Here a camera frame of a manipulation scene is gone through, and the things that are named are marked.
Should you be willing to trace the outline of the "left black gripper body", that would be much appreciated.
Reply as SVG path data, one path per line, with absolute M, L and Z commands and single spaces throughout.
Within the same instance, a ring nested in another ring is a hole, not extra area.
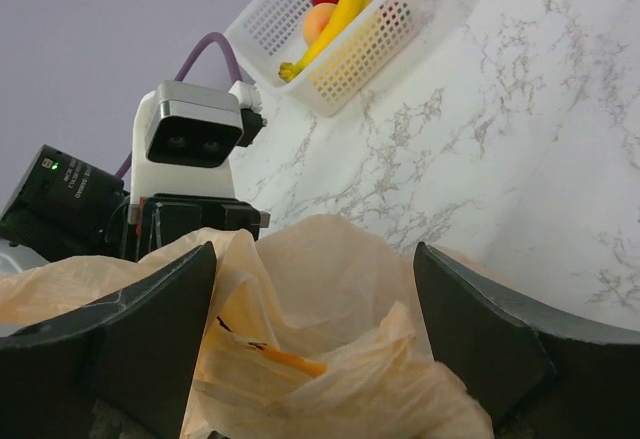
M 107 228 L 107 254 L 137 261 L 202 228 L 247 230 L 257 239 L 270 214 L 235 198 L 156 194 L 137 204 L 124 202 Z

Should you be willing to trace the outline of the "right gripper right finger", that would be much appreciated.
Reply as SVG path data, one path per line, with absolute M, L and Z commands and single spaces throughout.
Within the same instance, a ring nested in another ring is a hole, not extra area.
M 638 332 L 553 308 L 424 243 L 413 269 L 433 356 L 497 437 L 638 437 Z

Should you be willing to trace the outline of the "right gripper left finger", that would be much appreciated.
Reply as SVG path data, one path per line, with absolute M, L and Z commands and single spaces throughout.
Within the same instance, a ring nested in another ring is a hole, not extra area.
M 211 243 L 1 340 L 4 438 L 180 435 L 216 273 Z

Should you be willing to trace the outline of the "peach banana-print plastic bag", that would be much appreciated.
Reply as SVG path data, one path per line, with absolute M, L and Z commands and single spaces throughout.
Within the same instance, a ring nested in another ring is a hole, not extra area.
M 317 215 L 261 239 L 204 228 L 137 263 L 79 256 L 1 277 L 1 319 L 75 310 L 205 243 L 218 260 L 181 434 L 203 438 L 489 438 L 435 361 L 409 256 Z

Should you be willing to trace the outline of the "fake orange fruit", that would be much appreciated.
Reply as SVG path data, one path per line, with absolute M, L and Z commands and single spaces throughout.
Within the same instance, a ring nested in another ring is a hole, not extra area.
M 318 39 L 335 8 L 334 3 L 320 3 L 306 13 L 302 23 L 302 34 L 307 46 L 311 46 Z

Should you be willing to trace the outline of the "fake yellow banana bunch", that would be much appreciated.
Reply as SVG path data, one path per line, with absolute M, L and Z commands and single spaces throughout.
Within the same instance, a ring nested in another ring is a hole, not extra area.
M 291 82 L 357 18 L 369 2 L 370 0 L 339 0 L 319 37 L 298 62 L 283 62 L 279 68 L 279 77 L 287 83 Z

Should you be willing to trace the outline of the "fake red chili pepper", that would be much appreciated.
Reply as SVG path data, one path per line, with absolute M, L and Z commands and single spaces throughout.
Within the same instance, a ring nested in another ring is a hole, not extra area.
M 390 24 L 397 20 L 397 15 L 402 11 L 400 4 L 398 2 L 394 2 L 390 5 L 382 5 L 380 7 L 381 10 L 381 18 L 386 24 Z

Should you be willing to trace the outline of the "white plastic fruit basket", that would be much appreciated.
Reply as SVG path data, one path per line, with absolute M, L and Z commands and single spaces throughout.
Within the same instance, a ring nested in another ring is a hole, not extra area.
M 386 24 L 380 7 L 394 2 L 402 11 Z M 420 28 L 419 0 L 371 0 L 310 66 L 286 83 L 279 68 L 306 51 L 302 23 L 311 7 L 311 0 L 253 0 L 225 35 L 240 66 L 260 88 L 326 116 L 335 114 Z

